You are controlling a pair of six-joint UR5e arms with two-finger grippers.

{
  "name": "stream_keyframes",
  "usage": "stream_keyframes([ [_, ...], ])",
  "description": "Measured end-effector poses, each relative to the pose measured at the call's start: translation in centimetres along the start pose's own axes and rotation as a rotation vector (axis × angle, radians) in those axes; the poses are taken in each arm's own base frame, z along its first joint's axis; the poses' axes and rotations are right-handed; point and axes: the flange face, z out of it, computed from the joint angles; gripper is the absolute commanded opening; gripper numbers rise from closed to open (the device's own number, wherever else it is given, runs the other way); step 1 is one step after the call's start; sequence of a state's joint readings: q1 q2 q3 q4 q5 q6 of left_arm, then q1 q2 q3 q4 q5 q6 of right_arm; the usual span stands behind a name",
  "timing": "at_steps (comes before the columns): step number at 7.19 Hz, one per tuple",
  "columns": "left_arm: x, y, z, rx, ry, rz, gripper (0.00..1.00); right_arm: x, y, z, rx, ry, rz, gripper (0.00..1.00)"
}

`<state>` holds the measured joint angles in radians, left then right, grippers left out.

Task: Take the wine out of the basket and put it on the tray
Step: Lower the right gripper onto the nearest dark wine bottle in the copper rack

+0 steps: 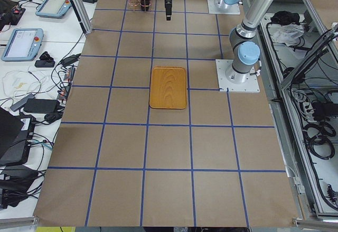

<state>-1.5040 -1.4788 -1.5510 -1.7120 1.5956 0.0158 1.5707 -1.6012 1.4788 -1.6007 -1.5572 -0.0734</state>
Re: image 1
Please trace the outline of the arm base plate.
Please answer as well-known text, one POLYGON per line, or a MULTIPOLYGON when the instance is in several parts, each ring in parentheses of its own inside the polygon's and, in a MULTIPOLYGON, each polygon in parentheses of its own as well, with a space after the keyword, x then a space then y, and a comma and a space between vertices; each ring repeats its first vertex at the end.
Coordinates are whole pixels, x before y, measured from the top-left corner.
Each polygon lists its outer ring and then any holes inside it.
POLYGON ((220 92, 259 93, 260 88, 254 66, 248 73, 237 73, 233 60, 216 59, 216 70, 220 92))
POLYGON ((240 0, 207 0, 209 14, 239 15, 240 0))

